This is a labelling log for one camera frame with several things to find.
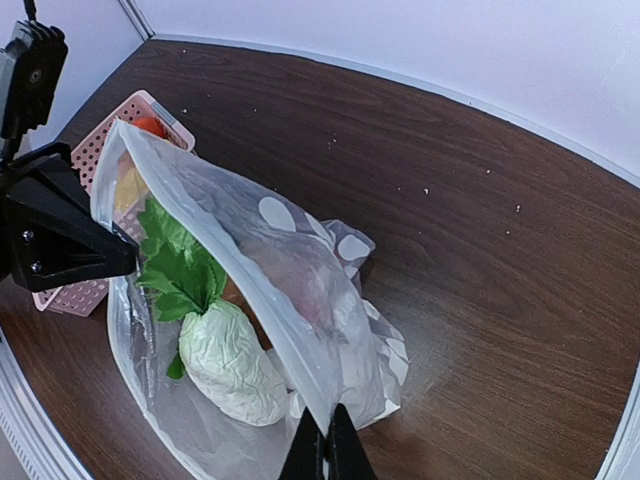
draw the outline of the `white wall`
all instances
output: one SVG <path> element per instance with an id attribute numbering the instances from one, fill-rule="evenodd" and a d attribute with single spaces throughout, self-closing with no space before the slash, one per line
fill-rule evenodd
<path id="1" fill-rule="evenodd" d="M 640 177 L 640 2 L 137 1 L 158 33 L 289 47 L 432 82 Z"/>
<path id="2" fill-rule="evenodd" d="M 22 0 L 0 0 L 0 44 L 11 38 L 13 25 L 25 19 Z M 38 21 L 55 25 L 67 37 L 69 55 L 49 117 L 30 135 L 33 146 L 53 140 L 84 102 L 133 51 L 142 39 L 117 0 L 36 0 Z"/>

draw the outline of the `wooden table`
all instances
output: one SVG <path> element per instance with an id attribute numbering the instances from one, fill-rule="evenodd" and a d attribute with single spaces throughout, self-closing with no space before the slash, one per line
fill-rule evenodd
<path id="1" fill-rule="evenodd" d="M 402 409 L 362 432 L 381 479 L 594 478 L 640 351 L 636 189 L 442 97 L 175 42 L 142 46 L 62 138 L 79 141 L 141 88 L 201 156 L 377 242 L 365 296 L 411 359 Z M 120 378 L 104 306 L 89 319 L 39 314 L 4 282 L 0 319 L 96 478 L 187 476 Z"/>

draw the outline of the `pink basket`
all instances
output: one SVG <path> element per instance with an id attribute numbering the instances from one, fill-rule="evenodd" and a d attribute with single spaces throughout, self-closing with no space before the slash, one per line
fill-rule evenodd
<path id="1" fill-rule="evenodd" d="M 187 151 L 194 149 L 196 140 L 191 132 L 149 93 L 140 90 L 111 112 L 71 153 L 73 167 L 79 170 L 80 182 L 89 194 L 91 194 L 93 176 L 100 159 L 100 153 L 111 125 L 116 118 L 133 122 L 140 117 L 157 118 L 165 127 L 171 142 Z M 40 311 L 49 310 L 87 317 L 107 296 L 108 285 L 108 280 L 90 280 L 34 293 L 33 299 L 36 308 Z"/>

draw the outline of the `plastic bag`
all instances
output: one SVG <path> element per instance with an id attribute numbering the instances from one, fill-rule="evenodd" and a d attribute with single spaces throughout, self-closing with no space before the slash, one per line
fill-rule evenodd
<path id="1" fill-rule="evenodd" d="M 197 478 L 278 476 L 304 407 L 326 434 L 337 403 L 357 428 L 400 405 L 401 334 L 357 288 L 373 242 L 318 222 L 280 195 L 116 121 L 94 178 L 94 220 L 141 239 L 155 199 L 213 255 L 258 317 L 274 366 L 290 381 L 288 413 L 267 427 L 223 414 L 185 376 L 166 377 L 180 325 L 153 320 L 138 274 L 111 279 L 108 328 L 118 367 L 155 432 Z"/>

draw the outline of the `leafy vegetable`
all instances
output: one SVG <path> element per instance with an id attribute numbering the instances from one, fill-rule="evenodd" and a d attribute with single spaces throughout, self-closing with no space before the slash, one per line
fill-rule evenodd
<path id="1" fill-rule="evenodd" d="M 138 217 L 147 234 L 140 248 L 146 256 L 138 285 L 153 290 L 158 322 L 182 320 L 189 313 L 204 315 L 227 284 L 227 274 L 211 254 L 154 198 Z M 167 375 L 182 378 L 184 365 L 176 354 Z"/>

